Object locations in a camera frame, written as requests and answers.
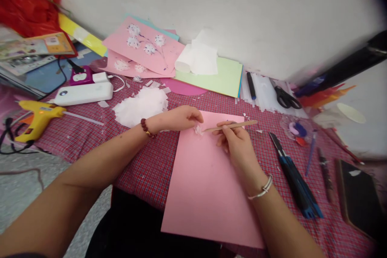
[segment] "charging cable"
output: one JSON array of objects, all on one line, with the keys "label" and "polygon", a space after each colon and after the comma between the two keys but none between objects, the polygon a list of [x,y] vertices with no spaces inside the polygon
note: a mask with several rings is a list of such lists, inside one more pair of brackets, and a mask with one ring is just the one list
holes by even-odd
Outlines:
[{"label": "charging cable", "polygon": [[123,83],[121,88],[118,88],[118,89],[114,90],[113,92],[118,92],[118,91],[122,90],[123,88],[125,88],[125,82],[121,77],[116,76],[116,75],[108,75],[106,72],[93,74],[93,82],[94,83],[109,82],[109,79],[111,79],[112,77],[119,78],[120,80],[122,80],[122,83]]},{"label": "charging cable", "polygon": [[109,79],[111,79],[112,77],[117,77],[117,78],[119,78],[120,80],[122,80],[122,83],[123,83],[122,87],[120,87],[120,88],[114,90],[113,92],[118,92],[118,91],[122,90],[123,88],[125,88],[125,82],[124,82],[124,80],[123,80],[121,77],[116,76],[116,75],[109,75],[109,76],[108,76]]}]

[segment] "silver bracelet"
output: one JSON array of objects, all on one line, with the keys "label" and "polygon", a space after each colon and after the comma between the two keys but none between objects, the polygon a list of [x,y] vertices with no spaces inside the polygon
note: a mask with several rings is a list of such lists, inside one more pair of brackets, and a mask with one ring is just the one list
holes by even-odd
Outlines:
[{"label": "silver bracelet", "polygon": [[259,198],[263,196],[265,193],[269,191],[269,188],[273,184],[273,176],[269,175],[269,180],[267,181],[267,184],[262,188],[262,192],[260,194],[257,194],[256,196],[248,197],[249,200],[253,200],[255,198]]}]

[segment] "scissors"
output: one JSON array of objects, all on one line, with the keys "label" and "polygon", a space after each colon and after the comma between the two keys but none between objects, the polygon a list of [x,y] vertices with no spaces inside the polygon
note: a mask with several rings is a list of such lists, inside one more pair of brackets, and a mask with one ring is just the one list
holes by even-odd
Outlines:
[{"label": "scissors", "polygon": [[283,90],[283,88],[276,85],[276,83],[271,78],[269,78],[269,80],[270,80],[271,84],[273,85],[275,92],[277,93],[277,101],[282,107],[284,107],[286,109],[288,109],[290,107],[293,107],[295,109],[302,108],[302,105],[300,104],[299,101],[297,101],[294,97],[292,97],[287,92],[285,92]]}]

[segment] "white power bank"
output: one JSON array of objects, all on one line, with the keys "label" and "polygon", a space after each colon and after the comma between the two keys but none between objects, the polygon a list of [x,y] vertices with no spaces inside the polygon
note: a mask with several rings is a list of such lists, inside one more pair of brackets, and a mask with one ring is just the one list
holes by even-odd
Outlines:
[{"label": "white power bank", "polygon": [[113,85],[110,82],[62,87],[53,103],[58,106],[71,106],[113,98]]}]

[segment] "orange paper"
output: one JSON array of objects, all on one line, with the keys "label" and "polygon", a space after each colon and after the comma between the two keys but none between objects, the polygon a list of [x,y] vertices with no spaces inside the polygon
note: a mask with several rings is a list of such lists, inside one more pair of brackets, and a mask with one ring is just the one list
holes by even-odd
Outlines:
[{"label": "orange paper", "polygon": [[[243,116],[201,111],[202,129]],[[256,213],[218,136],[180,132],[161,231],[264,248]]]}]

